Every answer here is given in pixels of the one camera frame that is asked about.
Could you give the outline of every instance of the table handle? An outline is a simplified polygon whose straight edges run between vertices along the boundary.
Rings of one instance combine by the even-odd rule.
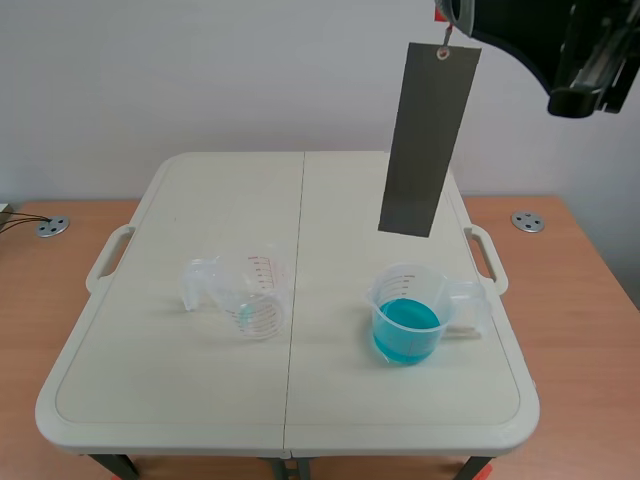
[[[91,267],[89,275],[87,275],[86,286],[89,293],[93,293],[98,284],[98,280],[105,276],[105,272],[115,260],[116,254],[120,251],[120,247],[125,240],[129,240],[136,231],[136,227],[132,225],[123,225],[109,236],[107,243],[104,244],[96,263]]]
[[[477,241],[480,246],[484,262],[487,264],[498,295],[503,295],[507,291],[507,288],[509,288],[509,279],[507,278],[507,273],[504,271],[496,247],[493,245],[493,240],[491,240],[491,237],[484,228],[477,225],[471,225],[470,233],[471,238]]]

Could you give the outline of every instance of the measuring cup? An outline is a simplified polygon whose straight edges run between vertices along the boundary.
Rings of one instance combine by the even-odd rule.
[[[181,281],[185,308],[197,310],[206,292],[243,335],[278,333],[289,313],[289,276],[275,252],[264,250],[192,260]]]
[[[415,364],[435,350],[443,334],[477,337],[491,318],[484,288],[453,282],[428,267],[398,264],[374,281],[367,299],[373,337],[389,360]]]

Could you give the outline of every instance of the wooden table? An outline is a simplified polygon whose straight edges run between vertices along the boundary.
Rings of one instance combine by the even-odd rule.
[[[0,235],[0,478],[108,479],[87,458],[49,444],[34,422],[36,397],[88,294],[86,274],[134,201],[51,202],[29,213],[71,218],[50,239],[33,224]],[[503,297],[540,401],[536,433],[493,462],[491,480],[631,479],[640,456],[640,315],[563,203],[542,198],[472,198],[474,223],[491,234],[510,279]],[[530,209],[546,220],[539,234],[510,223]],[[321,458],[316,480],[352,477],[450,479],[462,459]],[[265,479],[268,465],[246,458],[142,457],[149,479]]]

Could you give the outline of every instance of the white table top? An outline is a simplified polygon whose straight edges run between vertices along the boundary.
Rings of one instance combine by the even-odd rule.
[[[494,317],[482,340],[443,342],[408,368],[368,344],[363,297],[389,264],[478,280],[450,176],[429,239],[377,231],[387,161],[334,152],[166,162],[118,268],[88,281],[89,302],[38,399],[43,435],[78,453],[282,458],[499,455],[526,440],[538,399],[491,280],[480,279]],[[183,311],[189,259],[261,243],[297,261],[293,331],[289,318],[255,342],[212,306]]]
[[[409,368],[371,345],[364,294],[390,264],[481,281],[452,177],[428,239],[378,231],[387,163],[383,153],[306,155],[285,449],[297,457],[504,452],[535,428],[538,403],[521,355],[505,352],[505,342],[519,347],[491,281],[483,280],[497,325],[485,325],[482,339],[443,340]]]

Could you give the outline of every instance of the metal grommet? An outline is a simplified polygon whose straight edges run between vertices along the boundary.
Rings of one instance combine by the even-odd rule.
[[[36,227],[36,235],[42,238],[53,237],[64,232],[69,227],[69,217],[56,215],[50,221],[43,221]]]
[[[449,47],[440,47],[438,50],[436,50],[436,57],[438,58],[438,60],[446,60],[447,58],[449,58],[449,55],[451,55]]]
[[[511,215],[511,223],[523,232],[537,233],[544,228],[544,220],[537,213],[522,210]]]

